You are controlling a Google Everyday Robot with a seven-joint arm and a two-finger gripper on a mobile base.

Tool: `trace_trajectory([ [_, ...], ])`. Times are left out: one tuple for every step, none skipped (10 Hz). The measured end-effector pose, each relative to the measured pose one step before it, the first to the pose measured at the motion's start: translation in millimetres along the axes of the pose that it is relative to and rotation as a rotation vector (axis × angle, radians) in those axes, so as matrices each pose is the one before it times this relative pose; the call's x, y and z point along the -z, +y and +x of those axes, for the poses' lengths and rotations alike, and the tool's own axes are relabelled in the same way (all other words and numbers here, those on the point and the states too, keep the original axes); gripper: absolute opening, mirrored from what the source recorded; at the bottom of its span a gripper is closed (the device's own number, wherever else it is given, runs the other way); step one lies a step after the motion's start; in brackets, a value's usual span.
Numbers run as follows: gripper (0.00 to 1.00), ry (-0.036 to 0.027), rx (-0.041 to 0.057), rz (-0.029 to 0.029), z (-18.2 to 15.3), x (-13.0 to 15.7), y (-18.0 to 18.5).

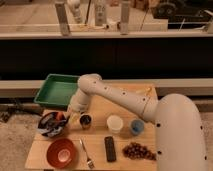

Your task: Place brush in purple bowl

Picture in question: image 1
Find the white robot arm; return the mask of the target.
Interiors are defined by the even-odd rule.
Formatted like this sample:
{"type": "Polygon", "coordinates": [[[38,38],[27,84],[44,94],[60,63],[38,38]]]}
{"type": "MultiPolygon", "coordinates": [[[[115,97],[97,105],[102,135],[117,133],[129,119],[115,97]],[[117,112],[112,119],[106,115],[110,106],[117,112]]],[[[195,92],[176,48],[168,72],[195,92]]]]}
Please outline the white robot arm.
{"type": "Polygon", "coordinates": [[[68,111],[85,112],[92,95],[99,95],[155,125],[157,171],[208,171],[200,112],[187,96],[173,93],[156,100],[110,86],[98,74],[85,74],[78,78],[68,111]]]}

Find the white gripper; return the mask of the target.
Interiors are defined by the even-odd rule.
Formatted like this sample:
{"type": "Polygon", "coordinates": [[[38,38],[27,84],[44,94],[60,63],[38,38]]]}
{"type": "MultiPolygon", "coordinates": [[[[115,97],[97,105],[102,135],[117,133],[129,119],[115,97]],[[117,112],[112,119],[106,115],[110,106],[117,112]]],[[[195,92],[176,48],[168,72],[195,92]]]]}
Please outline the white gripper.
{"type": "Polygon", "coordinates": [[[69,112],[86,112],[89,106],[89,96],[82,90],[77,90],[71,97],[68,105],[69,112]]]}

